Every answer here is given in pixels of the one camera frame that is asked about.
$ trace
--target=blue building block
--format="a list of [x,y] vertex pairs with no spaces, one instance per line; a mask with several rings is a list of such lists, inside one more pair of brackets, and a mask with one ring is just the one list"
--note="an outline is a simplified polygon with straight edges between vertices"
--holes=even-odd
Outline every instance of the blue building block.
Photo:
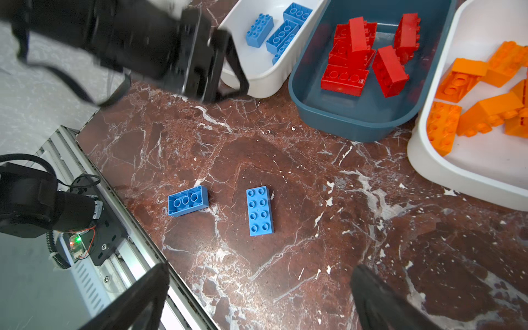
[[297,31],[299,31],[299,24],[288,20],[284,21],[266,41],[266,49],[272,54],[277,54],[289,36],[295,35]]
[[277,61],[280,59],[280,57],[282,56],[282,53],[284,53],[284,51],[286,50],[286,48],[288,48],[288,45],[291,44],[291,41],[293,40],[295,34],[294,33],[290,33],[290,36],[288,37],[288,40],[286,40],[284,42],[284,44],[282,45],[281,48],[279,48],[279,51],[277,52],[277,54],[275,54],[275,56],[273,56],[273,58],[271,59],[271,63],[273,63],[273,65],[275,65],[275,63],[277,63]]
[[273,17],[270,15],[260,14],[249,31],[246,33],[246,42],[251,47],[260,47],[266,36],[273,28]]
[[209,206],[207,188],[198,186],[168,197],[168,215],[180,216]]
[[274,230],[268,188],[262,186],[248,189],[246,198],[248,199],[249,235],[272,234]]
[[284,20],[293,21],[299,24],[299,27],[301,27],[311,13],[312,10],[310,8],[306,8],[296,4],[295,2],[292,2],[291,5],[282,13],[282,16],[284,17]]

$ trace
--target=brown marble surface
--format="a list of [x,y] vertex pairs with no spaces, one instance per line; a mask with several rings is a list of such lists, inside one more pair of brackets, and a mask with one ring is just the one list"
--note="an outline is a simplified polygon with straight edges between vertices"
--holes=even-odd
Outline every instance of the brown marble surface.
[[[213,22],[232,5],[197,4]],[[527,329],[527,214],[422,178],[412,125],[362,144],[305,125],[287,83],[214,106],[134,83],[78,141],[221,329],[361,329],[359,263],[444,329]],[[198,184],[209,208],[167,216],[167,196]],[[260,185],[275,233],[250,237]]]

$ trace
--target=dark blue plastic bin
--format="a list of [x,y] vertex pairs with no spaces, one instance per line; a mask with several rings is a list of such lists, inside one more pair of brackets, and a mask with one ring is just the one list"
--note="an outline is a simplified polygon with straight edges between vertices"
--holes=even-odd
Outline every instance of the dark blue plastic bin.
[[[301,119],[314,128],[350,140],[373,142],[410,120],[431,86],[457,0],[329,0],[288,83]],[[360,97],[321,89],[337,24],[362,16],[378,23],[374,49],[393,44],[404,13],[421,18],[420,48],[406,64],[410,79],[397,96],[385,98],[372,68]]]

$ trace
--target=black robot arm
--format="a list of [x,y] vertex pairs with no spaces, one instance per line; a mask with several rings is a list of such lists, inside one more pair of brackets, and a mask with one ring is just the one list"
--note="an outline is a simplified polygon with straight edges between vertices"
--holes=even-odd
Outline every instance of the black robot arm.
[[[1,2],[0,19],[11,22],[21,49],[27,47],[24,35],[33,31],[86,50],[104,67],[128,69],[134,77],[200,102],[248,91],[231,34],[217,29],[210,34],[211,23],[198,9],[184,10],[176,20],[147,0]],[[224,60],[239,79],[239,90],[220,90]]]

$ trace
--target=metal frame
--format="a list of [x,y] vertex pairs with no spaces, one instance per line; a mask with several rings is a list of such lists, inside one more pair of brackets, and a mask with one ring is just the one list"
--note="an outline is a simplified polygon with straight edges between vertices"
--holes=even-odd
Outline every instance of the metal frame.
[[[78,132],[61,126],[37,154],[44,156],[46,160],[52,159],[66,181],[71,182],[82,173],[101,176],[98,187],[129,235],[119,245],[114,255],[98,267],[99,278],[105,284],[111,300],[114,300],[150,268],[157,263],[165,262],[166,259],[81,150],[74,137],[76,133]],[[171,268],[170,273],[168,297],[161,320],[163,328],[218,329],[174,269]]]

